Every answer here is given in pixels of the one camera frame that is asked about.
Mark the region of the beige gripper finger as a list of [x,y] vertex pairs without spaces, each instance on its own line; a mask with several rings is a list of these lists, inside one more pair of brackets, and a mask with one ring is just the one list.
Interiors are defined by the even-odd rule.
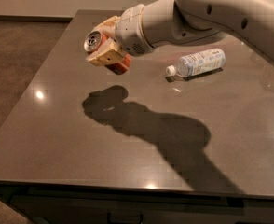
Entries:
[[99,32],[102,35],[107,37],[116,37],[116,26],[119,22],[120,18],[118,16],[113,16],[108,18],[107,20],[96,25],[92,31]]
[[87,61],[95,66],[105,66],[122,62],[127,52],[113,39],[104,39],[94,50],[89,51]]

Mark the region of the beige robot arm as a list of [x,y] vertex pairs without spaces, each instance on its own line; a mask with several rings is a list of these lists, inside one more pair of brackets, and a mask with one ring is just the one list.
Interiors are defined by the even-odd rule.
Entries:
[[84,50],[96,66],[122,63],[163,45],[195,46],[221,33],[274,62],[274,0],[158,0],[95,26]]

